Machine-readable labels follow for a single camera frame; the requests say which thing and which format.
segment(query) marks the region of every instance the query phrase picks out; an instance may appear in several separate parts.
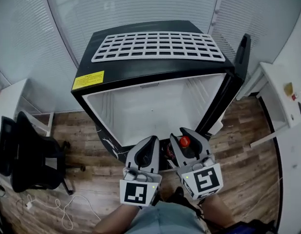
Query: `office chair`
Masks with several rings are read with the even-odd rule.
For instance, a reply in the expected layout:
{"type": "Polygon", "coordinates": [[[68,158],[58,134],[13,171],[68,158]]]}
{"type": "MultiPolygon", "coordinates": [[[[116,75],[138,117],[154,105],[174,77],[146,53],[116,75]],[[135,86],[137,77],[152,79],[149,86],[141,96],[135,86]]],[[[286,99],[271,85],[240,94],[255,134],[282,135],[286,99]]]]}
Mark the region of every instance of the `office chair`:
{"type": "Polygon", "coordinates": [[[68,195],[72,195],[73,190],[68,189],[64,180],[66,169],[73,168],[65,164],[66,148],[70,148],[66,141],[60,147],[54,138],[40,136],[24,112],[18,114],[16,122],[2,117],[0,173],[11,175],[11,185],[17,193],[27,189],[53,190],[62,183],[68,195]],[[57,169],[47,166],[46,158],[57,158],[57,169]]]}

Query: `white desk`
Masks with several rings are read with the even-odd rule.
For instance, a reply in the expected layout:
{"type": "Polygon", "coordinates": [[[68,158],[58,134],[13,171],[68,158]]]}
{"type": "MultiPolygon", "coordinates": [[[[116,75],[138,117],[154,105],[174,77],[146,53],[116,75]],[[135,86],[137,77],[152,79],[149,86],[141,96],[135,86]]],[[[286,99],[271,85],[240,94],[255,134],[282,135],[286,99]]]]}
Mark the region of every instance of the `white desk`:
{"type": "Polygon", "coordinates": [[[48,125],[43,124],[36,118],[34,118],[31,114],[26,112],[24,109],[19,108],[19,99],[22,95],[24,87],[26,85],[27,79],[21,80],[0,92],[0,131],[1,131],[1,117],[5,116],[11,119],[14,119],[17,111],[23,111],[30,122],[35,126],[46,132],[47,136],[51,134],[52,120],[54,113],[50,113],[49,123],[48,125]]]}
{"type": "Polygon", "coordinates": [[[301,93],[298,93],[299,97],[295,101],[288,97],[283,87],[289,82],[292,82],[294,92],[301,91],[301,76],[291,72],[290,67],[260,62],[258,70],[245,85],[244,89],[249,91],[253,86],[259,86],[260,92],[257,98],[262,97],[268,111],[273,112],[270,117],[273,125],[277,126],[275,132],[251,143],[251,147],[279,136],[287,129],[301,123],[301,113],[298,106],[298,102],[301,103],[301,93]]]}

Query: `window blinds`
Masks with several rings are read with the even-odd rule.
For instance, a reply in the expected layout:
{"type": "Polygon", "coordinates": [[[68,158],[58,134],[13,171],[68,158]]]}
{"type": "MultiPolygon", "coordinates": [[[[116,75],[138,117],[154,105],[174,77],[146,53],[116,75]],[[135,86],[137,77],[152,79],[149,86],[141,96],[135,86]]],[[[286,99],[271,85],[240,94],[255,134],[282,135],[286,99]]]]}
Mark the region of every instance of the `window blinds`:
{"type": "Polygon", "coordinates": [[[76,67],[43,0],[0,0],[0,70],[12,84],[29,78],[24,96],[42,112],[81,108],[70,92],[76,67]]]}
{"type": "Polygon", "coordinates": [[[50,0],[80,63],[96,31],[157,20],[190,20],[207,33],[216,0],[50,0]]]}
{"type": "Polygon", "coordinates": [[[301,0],[221,0],[212,37],[233,61],[244,33],[251,35],[246,82],[260,61],[273,62],[301,11],[301,0]]]}

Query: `shoe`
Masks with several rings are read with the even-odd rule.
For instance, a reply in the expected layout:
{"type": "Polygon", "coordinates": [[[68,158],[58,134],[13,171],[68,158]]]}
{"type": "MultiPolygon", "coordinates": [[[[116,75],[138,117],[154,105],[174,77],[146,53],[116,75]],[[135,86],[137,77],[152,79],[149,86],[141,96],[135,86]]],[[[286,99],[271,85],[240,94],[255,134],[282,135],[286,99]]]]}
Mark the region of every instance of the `shoe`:
{"type": "Polygon", "coordinates": [[[184,197],[183,188],[181,186],[179,186],[178,188],[176,188],[174,194],[177,194],[177,195],[180,195],[180,196],[184,197]]]}

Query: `wooden floor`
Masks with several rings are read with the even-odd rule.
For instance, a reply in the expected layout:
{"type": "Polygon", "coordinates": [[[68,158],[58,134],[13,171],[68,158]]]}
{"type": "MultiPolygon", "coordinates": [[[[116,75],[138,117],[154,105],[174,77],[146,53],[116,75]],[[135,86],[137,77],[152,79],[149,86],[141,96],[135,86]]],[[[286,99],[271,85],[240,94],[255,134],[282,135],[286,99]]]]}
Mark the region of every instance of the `wooden floor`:
{"type": "MultiPolygon", "coordinates": [[[[221,164],[224,188],[220,197],[232,210],[236,221],[260,219],[269,222],[277,219],[279,208],[279,174],[275,147],[272,141],[251,149],[249,144],[270,133],[258,100],[254,97],[234,101],[226,111],[223,129],[211,138],[210,144],[217,161],[221,164]]],[[[119,180],[122,179],[124,164],[111,156],[99,140],[94,123],[87,114],[66,113],[54,117],[53,137],[71,143],[68,163],[84,164],[86,171],[78,169],[68,173],[69,185],[75,195],[83,195],[93,209],[104,217],[119,206],[119,180]]],[[[167,198],[180,185],[175,172],[164,172],[161,195],[167,198]]],[[[55,206],[55,199],[66,205],[71,196],[60,186],[54,191],[28,190],[16,194],[9,180],[0,177],[7,190],[0,198],[0,208],[7,221],[18,234],[91,233],[97,218],[90,211],[86,200],[77,197],[67,208],[74,222],[72,231],[61,225],[63,213],[59,209],[48,209],[37,201],[30,210],[22,212],[23,199],[27,195],[55,206]]],[[[65,218],[64,224],[69,228],[65,218]]]]}

